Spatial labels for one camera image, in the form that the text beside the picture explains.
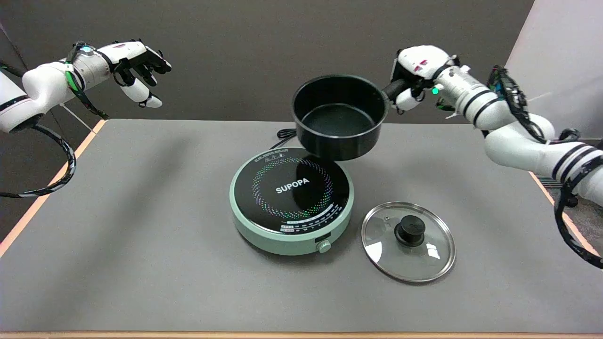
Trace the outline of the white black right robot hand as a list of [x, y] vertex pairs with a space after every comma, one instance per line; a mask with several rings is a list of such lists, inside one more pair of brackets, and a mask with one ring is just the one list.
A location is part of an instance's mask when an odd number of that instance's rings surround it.
[[425, 90], [434, 86], [435, 78], [451, 66], [460, 66], [457, 55], [450, 55], [433, 45], [399, 49], [392, 65], [389, 86], [386, 90], [397, 113], [414, 109], [425, 99]]

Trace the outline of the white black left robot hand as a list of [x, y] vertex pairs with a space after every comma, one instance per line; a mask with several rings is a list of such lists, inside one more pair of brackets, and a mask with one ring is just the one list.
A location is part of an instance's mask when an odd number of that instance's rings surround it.
[[116, 84], [123, 93], [141, 108], [157, 109], [162, 100], [149, 90], [157, 86], [154, 74], [172, 71], [172, 65], [161, 51], [155, 51], [141, 40], [115, 43], [96, 49], [108, 64]]

